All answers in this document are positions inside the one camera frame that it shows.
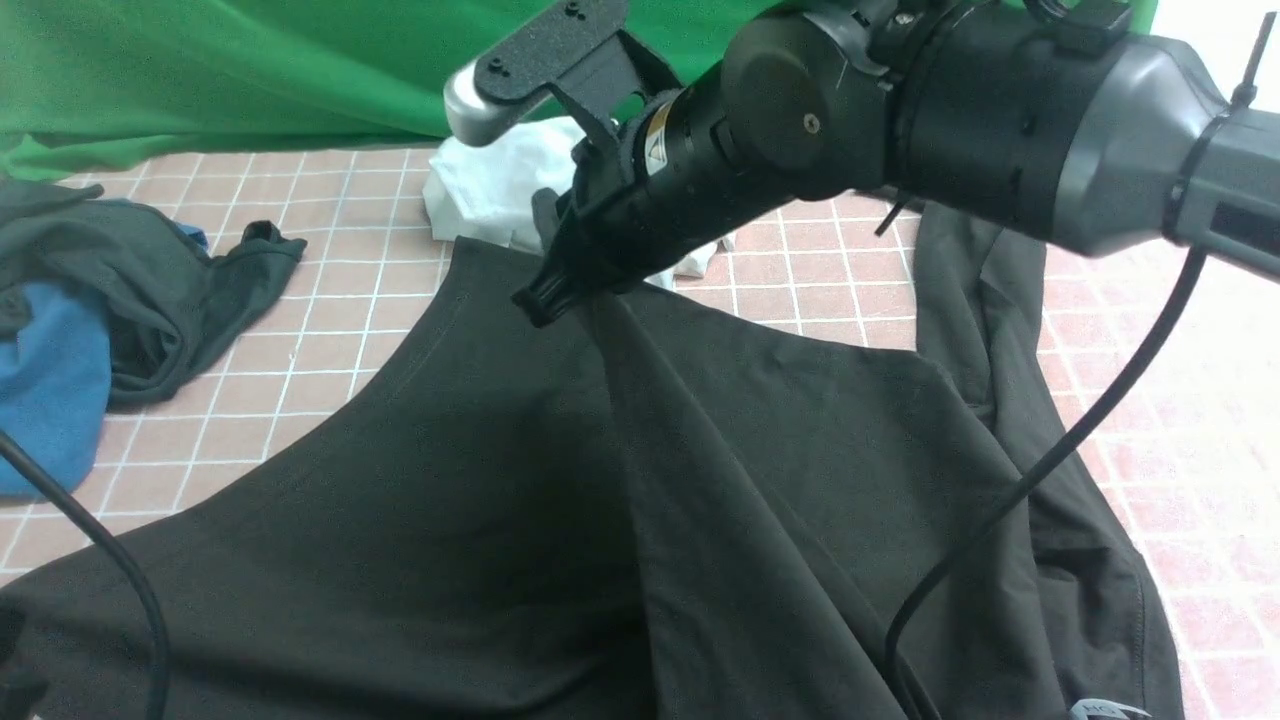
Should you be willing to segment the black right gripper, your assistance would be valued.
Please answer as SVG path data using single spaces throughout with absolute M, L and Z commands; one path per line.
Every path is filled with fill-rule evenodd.
M 581 142 L 570 188 L 532 196 L 544 259 L 513 302 L 535 327 L 599 293 L 628 292 L 788 200 L 733 138 L 713 85 L 664 96 L 618 141 L 614 150 Z

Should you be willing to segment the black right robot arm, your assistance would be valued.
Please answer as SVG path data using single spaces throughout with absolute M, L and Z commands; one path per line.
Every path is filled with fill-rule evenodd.
M 1276 20 L 1230 96 L 1124 3 L 786 1 L 681 85 L 626 1 L 563 1 L 483 60 L 494 102 L 549 94 L 585 132 L 534 199 L 536 327 L 622 293 L 792 200 L 895 190 L 1085 258 L 1164 237 L 1277 277 L 1277 114 L 1253 108 Z

